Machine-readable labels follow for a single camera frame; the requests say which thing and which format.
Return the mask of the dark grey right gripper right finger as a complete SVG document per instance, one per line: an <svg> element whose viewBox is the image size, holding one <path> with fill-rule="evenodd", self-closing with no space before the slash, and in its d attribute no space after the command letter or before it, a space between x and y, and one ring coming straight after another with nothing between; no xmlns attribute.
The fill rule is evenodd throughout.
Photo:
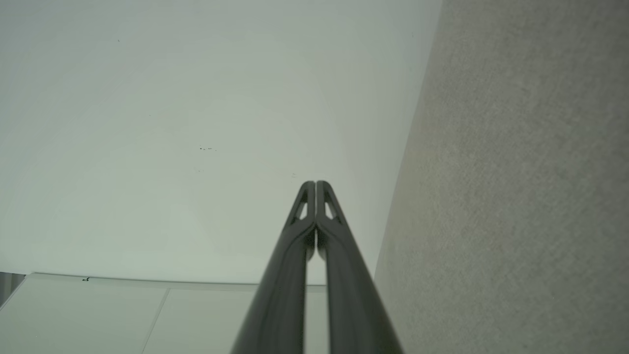
<svg viewBox="0 0 629 354"><path fill-rule="evenodd" d="M316 183L316 229L326 262L330 354L403 354L339 200L322 180Z"/></svg>

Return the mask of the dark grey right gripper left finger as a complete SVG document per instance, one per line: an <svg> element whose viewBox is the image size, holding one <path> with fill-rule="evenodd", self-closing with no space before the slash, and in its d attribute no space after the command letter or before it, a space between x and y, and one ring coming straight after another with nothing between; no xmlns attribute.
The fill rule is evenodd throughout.
<svg viewBox="0 0 629 354"><path fill-rule="evenodd" d="M230 354L303 354L316 185L301 185Z"/></svg>

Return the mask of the grey felt surface cover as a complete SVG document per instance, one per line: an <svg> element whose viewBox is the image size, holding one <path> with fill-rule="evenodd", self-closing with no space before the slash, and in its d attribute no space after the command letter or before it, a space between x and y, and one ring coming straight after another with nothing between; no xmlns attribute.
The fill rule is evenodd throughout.
<svg viewBox="0 0 629 354"><path fill-rule="evenodd" d="M629 354L629 0L443 0L375 283L406 354Z"/></svg>

